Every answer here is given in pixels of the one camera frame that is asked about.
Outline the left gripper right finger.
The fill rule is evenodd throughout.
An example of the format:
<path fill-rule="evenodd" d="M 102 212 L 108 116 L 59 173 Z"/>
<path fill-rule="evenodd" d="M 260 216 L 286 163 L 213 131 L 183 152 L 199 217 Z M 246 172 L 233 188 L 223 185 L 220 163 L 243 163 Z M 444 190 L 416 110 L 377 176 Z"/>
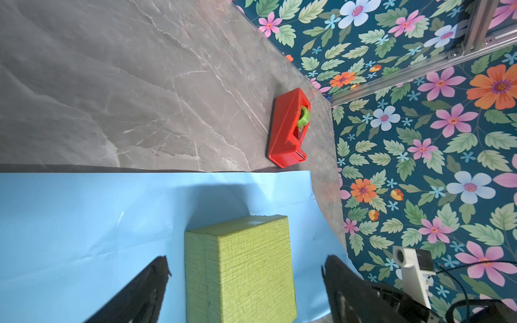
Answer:
<path fill-rule="evenodd" d="M 337 256 L 327 257 L 322 276 L 334 322 L 409 321 L 400 311 L 407 295 L 361 279 Z"/>

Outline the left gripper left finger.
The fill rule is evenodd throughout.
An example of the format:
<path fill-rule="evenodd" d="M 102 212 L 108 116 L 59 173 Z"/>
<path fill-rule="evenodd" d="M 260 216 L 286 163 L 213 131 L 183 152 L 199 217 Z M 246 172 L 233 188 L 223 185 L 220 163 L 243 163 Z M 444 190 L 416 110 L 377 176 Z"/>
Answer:
<path fill-rule="evenodd" d="M 156 257 L 86 322 L 157 322 L 169 276 L 167 258 Z"/>

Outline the light blue wrapping paper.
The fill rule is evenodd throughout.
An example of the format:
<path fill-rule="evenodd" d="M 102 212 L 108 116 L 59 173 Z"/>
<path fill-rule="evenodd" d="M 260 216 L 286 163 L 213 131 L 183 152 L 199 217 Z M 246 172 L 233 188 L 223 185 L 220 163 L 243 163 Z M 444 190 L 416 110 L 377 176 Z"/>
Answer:
<path fill-rule="evenodd" d="M 285 215 L 298 322 L 330 312 L 320 268 L 350 259 L 308 171 L 1 175 L 1 321 L 83 322 L 156 257 L 171 271 L 160 322 L 187 319 L 184 233 Z"/>

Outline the green gift box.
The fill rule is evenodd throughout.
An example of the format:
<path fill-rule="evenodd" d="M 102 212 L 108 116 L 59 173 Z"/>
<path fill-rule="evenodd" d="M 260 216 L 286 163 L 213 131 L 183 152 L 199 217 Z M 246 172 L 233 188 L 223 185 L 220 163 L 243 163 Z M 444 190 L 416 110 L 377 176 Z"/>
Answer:
<path fill-rule="evenodd" d="M 286 216 L 247 216 L 186 231 L 187 322 L 293 322 Z"/>

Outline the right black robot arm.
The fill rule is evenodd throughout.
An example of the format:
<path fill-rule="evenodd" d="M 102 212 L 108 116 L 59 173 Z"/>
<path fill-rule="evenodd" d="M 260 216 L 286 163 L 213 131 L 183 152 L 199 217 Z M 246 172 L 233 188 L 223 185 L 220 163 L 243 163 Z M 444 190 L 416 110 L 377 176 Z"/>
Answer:
<path fill-rule="evenodd" d="M 461 300 L 447 309 L 444 317 L 440 316 L 425 305 L 415 301 L 407 293 L 387 285 L 385 283 L 366 283 L 376 290 L 380 298 L 386 301 L 396 313 L 400 314 L 407 322 L 455 322 L 454 312 L 457 308 L 467 305 L 480 308 L 463 322 L 516 322 L 516 311 L 511 309 L 501 300 Z"/>

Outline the green tape roll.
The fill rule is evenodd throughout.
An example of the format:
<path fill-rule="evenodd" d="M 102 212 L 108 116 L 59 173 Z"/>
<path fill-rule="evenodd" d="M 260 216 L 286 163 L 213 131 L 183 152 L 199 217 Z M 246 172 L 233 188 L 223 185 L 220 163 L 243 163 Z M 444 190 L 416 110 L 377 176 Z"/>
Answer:
<path fill-rule="evenodd" d="M 310 122 L 310 110 L 306 106 L 301 106 L 297 128 L 303 129 Z"/>

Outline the red tape dispenser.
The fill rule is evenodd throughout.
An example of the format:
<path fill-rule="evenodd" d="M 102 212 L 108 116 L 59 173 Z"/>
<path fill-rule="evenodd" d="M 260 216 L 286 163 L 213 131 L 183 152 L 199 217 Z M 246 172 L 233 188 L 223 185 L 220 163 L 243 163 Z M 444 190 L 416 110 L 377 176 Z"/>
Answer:
<path fill-rule="evenodd" d="M 280 168 L 307 160 L 302 144 L 310 123 L 303 129 L 297 128 L 301 106 L 311 112 L 311 103 L 300 88 L 274 99 L 266 156 Z"/>

